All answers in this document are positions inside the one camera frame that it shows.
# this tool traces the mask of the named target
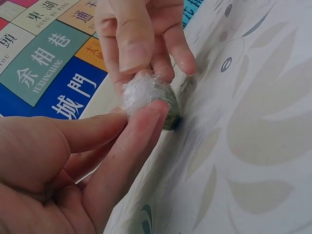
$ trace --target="green label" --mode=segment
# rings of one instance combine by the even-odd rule
[[[0,76],[0,82],[35,106],[89,35],[54,21],[33,39]]]

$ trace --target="skin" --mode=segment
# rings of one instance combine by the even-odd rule
[[[171,82],[169,54],[182,72],[196,71],[185,40],[183,0],[99,0],[95,25],[106,67],[121,94],[123,84],[142,69],[152,69]]]
[[[155,101],[129,121],[124,112],[0,118],[0,233],[103,233],[167,113],[168,105]]]

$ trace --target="colorful map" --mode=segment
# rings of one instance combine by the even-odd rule
[[[185,27],[203,0],[185,0]],[[78,119],[107,76],[97,0],[0,0],[0,117]]]

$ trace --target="fabric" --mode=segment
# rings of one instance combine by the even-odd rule
[[[206,0],[163,132],[105,234],[312,233],[312,2]]]

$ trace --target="wrapped ball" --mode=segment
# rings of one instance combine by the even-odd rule
[[[169,112],[163,130],[170,131],[180,122],[181,113],[174,90],[161,78],[160,75],[138,73],[122,87],[121,108],[132,116],[155,100],[165,101],[169,105]]]

